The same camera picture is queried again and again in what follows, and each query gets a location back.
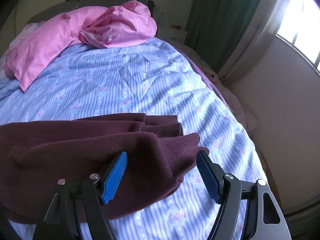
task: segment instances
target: bed sheet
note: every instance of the bed sheet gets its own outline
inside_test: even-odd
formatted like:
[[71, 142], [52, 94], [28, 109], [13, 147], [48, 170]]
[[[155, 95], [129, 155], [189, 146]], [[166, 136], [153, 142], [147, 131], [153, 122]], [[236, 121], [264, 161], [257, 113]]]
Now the bed sheet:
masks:
[[[17, 80], [0, 80], [0, 124], [144, 112], [176, 114], [184, 134], [197, 132], [210, 158], [241, 180], [265, 179], [254, 144], [229, 109], [208, 89], [174, 47], [157, 38], [133, 47], [65, 49], [23, 93]], [[205, 190], [195, 167], [166, 199], [111, 221], [116, 237], [125, 239], [206, 239], [219, 205]], [[245, 215], [242, 201], [234, 239]], [[23, 239], [35, 225], [11, 222]], [[91, 239], [81, 224], [84, 239]]]

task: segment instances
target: nightstand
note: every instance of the nightstand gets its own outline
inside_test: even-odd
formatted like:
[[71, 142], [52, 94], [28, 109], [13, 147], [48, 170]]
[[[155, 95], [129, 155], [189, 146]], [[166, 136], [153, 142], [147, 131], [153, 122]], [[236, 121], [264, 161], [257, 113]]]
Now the nightstand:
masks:
[[158, 26], [156, 38], [163, 41], [176, 41], [184, 44], [187, 32], [182, 29], [174, 29], [170, 26], [160, 25]]

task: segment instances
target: pink blanket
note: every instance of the pink blanket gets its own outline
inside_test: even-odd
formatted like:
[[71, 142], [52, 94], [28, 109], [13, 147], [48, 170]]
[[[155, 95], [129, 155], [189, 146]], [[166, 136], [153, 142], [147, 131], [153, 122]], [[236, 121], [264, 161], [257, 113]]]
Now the pink blanket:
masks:
[[88, 44], [120, 48], [142, 44], [156, 34], [148, 7], [137, 1], [110, 8], [89, 6], [62, 13], [40, 25], [11, 48], [5, 73], [26, 91], [40, 72], [66, 47]]

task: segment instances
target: green curtain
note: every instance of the green curtain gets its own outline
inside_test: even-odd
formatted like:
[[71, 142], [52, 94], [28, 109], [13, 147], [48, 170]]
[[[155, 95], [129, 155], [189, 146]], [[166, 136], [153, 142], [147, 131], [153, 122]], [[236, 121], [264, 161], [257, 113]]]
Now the green curtain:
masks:
[[260, 0], [193, 0], [185, 44], [218, 72], [236, 48]]

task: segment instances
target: bottle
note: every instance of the bottle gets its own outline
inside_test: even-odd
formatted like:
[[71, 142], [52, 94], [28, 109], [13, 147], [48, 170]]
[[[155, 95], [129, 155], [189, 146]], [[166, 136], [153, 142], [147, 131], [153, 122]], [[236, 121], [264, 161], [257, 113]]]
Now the bottle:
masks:
[[162, 25], [163, 20], [164, 20], [164, 13], [161, 13], [161, 15], [159, 17], [158, 25]]

